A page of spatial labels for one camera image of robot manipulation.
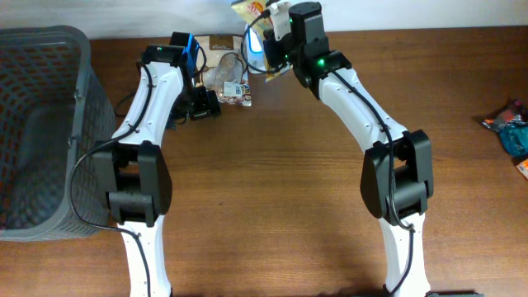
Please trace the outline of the beige brown cookie pouch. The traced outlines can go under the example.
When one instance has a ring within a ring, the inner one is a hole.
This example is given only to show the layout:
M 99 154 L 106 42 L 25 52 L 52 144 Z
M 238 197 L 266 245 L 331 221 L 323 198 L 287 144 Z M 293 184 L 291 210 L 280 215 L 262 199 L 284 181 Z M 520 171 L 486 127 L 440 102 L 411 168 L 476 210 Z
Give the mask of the beige brown cookie pouch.
M 219 103 L 251 106 L 248 67 L 241 55 L 240 35 L 198 35 L 199 51 L 195 79 L 198 86 L 214 91 Z

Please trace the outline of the yellow blue snack bag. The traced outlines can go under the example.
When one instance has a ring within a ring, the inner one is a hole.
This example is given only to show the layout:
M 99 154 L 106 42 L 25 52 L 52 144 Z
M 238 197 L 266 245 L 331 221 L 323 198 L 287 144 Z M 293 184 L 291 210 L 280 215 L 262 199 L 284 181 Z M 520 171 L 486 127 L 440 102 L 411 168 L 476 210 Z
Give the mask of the yellow blue snack bag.
M 249 68 L 251 67 L 251 64 L 247 61 L 245 53 L 246 34 L 249 32 L 250 29 L 253 29 L 257 33 L 262 43 L 264 41 L 264 31 L 269 29 L 273 30 L 270 12 L 266 8 L 266 1 L 261 0 L 238 0 L 232 2 L 230 6 L 247 23 L 243 33 L 243 39 L 241 41 L 241 55 L 244 63 L 247 65 L 247 68 Z M 264 58 L 264 65 L 266 67 L 266 56 Z M 266 82 L 268 83 L 271 80 L 278 78 L 283 73 L 267 74 L 265 70 L 261 71 L 260 74 L 266 77 Z

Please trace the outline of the black red snack packet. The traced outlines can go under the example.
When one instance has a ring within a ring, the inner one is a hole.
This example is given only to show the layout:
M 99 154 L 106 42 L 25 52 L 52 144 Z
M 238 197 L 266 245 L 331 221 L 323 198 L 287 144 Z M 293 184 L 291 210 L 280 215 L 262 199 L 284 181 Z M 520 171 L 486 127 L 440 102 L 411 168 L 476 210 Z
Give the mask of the black red snack packet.
M 482 125 L 493 132 L 527 126 L 527 105 L 518 99 L 511 99 L 491 119 L 484 119 Z

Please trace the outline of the teal mouthwash bottle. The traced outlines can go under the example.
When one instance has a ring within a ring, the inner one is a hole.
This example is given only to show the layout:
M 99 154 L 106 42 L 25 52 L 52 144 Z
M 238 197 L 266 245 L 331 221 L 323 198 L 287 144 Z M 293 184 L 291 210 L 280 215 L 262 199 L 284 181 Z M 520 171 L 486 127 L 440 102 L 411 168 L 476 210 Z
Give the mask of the teal mouthwash bottle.
M 499 132 L 505 151 L 514 158 L 527 155 L 527 126 L 513 125 Z

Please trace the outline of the orange tissue pack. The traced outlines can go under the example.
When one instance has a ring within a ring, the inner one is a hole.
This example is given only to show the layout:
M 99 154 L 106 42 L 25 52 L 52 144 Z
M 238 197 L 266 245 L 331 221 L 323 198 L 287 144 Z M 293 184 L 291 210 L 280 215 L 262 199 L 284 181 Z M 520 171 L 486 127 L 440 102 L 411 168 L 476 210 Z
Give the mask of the orange tissue pack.
M 528 159 L 519 162 L 516 169 L 525 179 L 528 179 Z

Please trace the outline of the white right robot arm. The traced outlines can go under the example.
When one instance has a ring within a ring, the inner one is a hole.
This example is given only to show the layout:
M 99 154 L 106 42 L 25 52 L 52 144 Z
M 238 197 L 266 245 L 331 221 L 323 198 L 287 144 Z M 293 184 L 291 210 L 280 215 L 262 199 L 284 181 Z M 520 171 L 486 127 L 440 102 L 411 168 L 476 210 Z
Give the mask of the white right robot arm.
M 360 193 L 379 221 L 387 259 L 384 294 L 430 296 L 422 231 L 434 192 L 431 141 L 409 131 L 366 91 L 345 55 L 332 50 L 319 2 L 269 1 L 266 57 L 291 66 L 299 83 L 329 107 L 364 154 Z

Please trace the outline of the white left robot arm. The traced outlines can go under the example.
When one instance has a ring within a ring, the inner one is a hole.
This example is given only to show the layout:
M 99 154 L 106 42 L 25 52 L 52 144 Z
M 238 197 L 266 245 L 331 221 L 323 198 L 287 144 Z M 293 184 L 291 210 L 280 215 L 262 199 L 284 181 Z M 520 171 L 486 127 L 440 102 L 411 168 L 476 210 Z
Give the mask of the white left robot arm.
M 139 59 L 140 81 L 125 118 L 92 155 L 102 204 L 121 233 L 133 296 L 170 296 L 163 223 L 172 179 L 163 157 L 167 128 L 177 120 L 219 116 L 217 96 L 194 84 L 199 42 L 175 32 L 168 45 L 150 45 Z

